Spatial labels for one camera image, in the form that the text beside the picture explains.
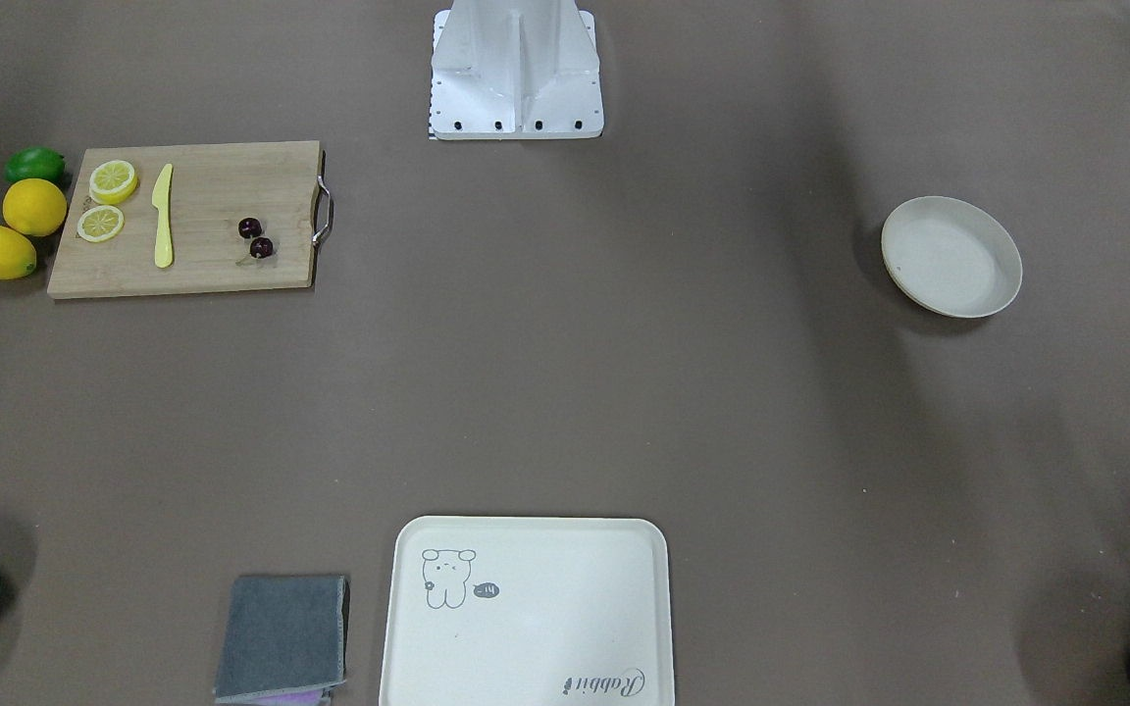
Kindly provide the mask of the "dark red cherry upper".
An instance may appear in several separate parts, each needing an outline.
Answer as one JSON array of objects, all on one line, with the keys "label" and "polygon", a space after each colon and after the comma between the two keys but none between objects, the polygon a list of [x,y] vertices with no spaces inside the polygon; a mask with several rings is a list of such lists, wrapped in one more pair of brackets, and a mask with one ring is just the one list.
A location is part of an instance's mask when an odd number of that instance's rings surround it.
[{"label": "dark red cherry upper", "polygon": [[246,218],[238,223],[238,235],[243,239],[254,241],[266,235],[263,224],[259,219]]}]

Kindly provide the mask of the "round yellow lemon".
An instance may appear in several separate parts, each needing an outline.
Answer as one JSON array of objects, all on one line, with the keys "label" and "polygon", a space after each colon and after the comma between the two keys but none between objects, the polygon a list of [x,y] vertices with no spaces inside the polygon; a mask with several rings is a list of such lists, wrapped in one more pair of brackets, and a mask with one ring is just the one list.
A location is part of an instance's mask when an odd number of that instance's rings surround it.
[{"label": "round yellow lemon", "polygon": [[3,220],[31,237],[45,237],[63,226],[68,200],[62,189],[45,178],[21,178],[5,193]]}]

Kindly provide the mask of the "dark red cherry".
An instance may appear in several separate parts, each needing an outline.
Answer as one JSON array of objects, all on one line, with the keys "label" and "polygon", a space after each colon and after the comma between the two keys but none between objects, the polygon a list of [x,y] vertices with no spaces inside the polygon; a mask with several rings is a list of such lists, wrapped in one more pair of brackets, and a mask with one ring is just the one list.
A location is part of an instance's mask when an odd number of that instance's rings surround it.
[{"label": "dark red cherry", "polygon": [[275,246],[273,239],[261,235],[247,241],[247,256],[251,259],[263,260],[273,258],[275,254],[277,254],[277,246]]},{"label": "dark red cherry", "polygon": [[246,218],[238,223],[238,235],[243,239],[254,241],[266,235],[263,224],[259,219]]}]

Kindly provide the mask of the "beige round plate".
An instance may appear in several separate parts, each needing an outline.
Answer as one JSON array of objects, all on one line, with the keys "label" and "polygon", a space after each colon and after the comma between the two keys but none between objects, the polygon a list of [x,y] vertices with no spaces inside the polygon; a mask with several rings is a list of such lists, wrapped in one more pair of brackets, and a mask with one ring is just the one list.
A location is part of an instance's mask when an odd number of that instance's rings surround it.
[{"label": "beige round plate", "polygon": [[941,316],[991,317],[1022,290],[1022,254],[1008,230],[959,198],[898,204],[884,220],[880,247],[898,290]]}]

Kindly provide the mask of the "cream rabbit tray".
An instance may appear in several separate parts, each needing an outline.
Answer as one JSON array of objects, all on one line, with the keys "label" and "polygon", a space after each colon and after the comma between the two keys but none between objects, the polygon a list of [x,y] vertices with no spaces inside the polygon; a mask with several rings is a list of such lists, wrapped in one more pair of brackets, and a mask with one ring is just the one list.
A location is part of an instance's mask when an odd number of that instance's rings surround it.
[{"label": "cream rabbit tray", "polygon": [[643,518],[414,518],[395,537],[380,701],[673,705],[663,532]]}]

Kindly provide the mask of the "grey folded cloth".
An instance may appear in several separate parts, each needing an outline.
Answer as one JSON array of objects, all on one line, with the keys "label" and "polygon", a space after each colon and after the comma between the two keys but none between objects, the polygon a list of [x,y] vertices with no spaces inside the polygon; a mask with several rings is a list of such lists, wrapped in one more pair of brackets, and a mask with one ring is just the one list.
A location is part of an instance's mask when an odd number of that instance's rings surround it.
[{"label": "grey folded cloth", "polygon": [[216,705],[329,705],[345,681],[341,574],[246,574],[232,583]]}]

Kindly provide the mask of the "dark red cherry lower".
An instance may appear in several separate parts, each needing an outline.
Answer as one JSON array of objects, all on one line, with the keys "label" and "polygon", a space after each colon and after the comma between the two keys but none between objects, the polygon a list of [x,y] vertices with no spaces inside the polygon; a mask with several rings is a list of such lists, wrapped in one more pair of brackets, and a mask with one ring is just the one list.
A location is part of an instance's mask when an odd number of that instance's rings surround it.
[{"label": "dark red cherry lower", "polygon": [[247,256],[251,259],[263,260],[273,258],[275,254],[277,254],[277,246],[275,246],[273,239],[261,235],[247,241]]}]

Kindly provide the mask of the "yellow plastic knife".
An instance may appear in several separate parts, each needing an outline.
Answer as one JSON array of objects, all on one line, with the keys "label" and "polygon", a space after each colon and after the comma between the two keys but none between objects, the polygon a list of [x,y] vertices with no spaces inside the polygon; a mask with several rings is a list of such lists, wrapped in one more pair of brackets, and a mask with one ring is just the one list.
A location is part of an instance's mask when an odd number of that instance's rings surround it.
[{"label": "yellow plastic knife", "polygon": [[174,178],[174,165],[163,165],[153,186],[151,204],[157,211],[153,263],[158,269],[167,269],[174,263],[174,237],[171,228],[172,178]]}]

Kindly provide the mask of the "lemon slice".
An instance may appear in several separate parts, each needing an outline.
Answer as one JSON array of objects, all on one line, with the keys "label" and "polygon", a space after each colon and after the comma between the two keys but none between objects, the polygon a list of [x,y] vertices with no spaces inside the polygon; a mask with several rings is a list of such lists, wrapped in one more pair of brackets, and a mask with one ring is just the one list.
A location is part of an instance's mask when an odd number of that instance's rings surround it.
[{"label": "lemon slice", "polygon": [[77,237],[90,244],[99,244],[120,235],[125,227],[127,216],[114,204],[97,204],[84,211],[77,219]]},{"label": "lemon slice", "polygon": [[122,204],[133,195],[138,184],[134,164],[118,158],[94,167],[88,180],[88,193],[95,204]]}]

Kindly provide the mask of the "lower lemon slice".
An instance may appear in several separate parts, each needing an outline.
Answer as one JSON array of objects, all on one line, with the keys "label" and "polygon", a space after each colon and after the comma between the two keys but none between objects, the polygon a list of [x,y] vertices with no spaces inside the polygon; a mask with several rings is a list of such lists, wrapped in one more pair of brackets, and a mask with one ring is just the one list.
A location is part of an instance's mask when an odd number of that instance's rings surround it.
[{"label": "lower lemon slice", "polygon": [[120,235],[125,227],[127,216],[114,204],[97,204],[84,211],[77,219],[77,237],[90,244],[99,244]]}]

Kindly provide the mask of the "wooden cutting board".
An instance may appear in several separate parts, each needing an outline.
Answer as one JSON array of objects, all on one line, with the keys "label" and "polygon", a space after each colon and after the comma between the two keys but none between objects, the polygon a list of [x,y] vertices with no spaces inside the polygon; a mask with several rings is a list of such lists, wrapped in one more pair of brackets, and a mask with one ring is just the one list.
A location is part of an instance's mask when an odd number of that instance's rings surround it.
[{"label": "wooden cutting board", "polygon": [[[127,160],[139,184],[122,202],[127,224],[116,237],[90,244],[77,237],[77,219],[93,207],[88,180],[103,162]],[[174,263],[153,263],[157,211],[154,180],[174,165],[171,228]],[[319,140],[86,149],[56,253],[47,265],[46,291],[56,300],[129,296],[238,293],[313,282],[320,241],[331,207],[324,195],[325,152]],[[247,256],[238,235],[246,218],[263,224],[277,254]]]}]

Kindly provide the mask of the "green lime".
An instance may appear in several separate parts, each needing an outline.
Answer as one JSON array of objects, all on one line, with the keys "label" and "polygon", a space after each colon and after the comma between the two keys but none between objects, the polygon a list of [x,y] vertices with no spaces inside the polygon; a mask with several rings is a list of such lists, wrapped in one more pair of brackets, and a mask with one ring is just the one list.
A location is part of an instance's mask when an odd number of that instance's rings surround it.
[{"label": "green lime", "polygon": [[24,178],[41,178],[58,186],[64,178],[66,168],[67,162],[62,152],[34,146],[14,152],[14,156],[5,162],[3,175],[9,183],[17,183]]}]

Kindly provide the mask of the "upper lemon slice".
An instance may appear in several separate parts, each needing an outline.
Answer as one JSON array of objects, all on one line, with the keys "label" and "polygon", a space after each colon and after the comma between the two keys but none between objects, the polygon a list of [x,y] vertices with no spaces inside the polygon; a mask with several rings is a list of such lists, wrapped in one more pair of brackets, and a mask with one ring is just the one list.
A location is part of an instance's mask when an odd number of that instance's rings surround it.
[{"label": "upper lemon slice", "polygon": [[88,180],[88,193],[95,204],[122,204],[133,195],[138,184],[134,164],[118,158],[94,167]]}]

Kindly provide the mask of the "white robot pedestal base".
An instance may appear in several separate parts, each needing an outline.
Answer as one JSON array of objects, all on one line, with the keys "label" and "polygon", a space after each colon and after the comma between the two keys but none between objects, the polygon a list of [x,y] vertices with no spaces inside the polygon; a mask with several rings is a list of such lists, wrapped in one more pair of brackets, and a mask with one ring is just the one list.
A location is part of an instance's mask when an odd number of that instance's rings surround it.
[{"label": "white robot pedestal base", "polygon": [[602,136],[596,18],[574,1],[454,1],[432,27],[431,138]]}]

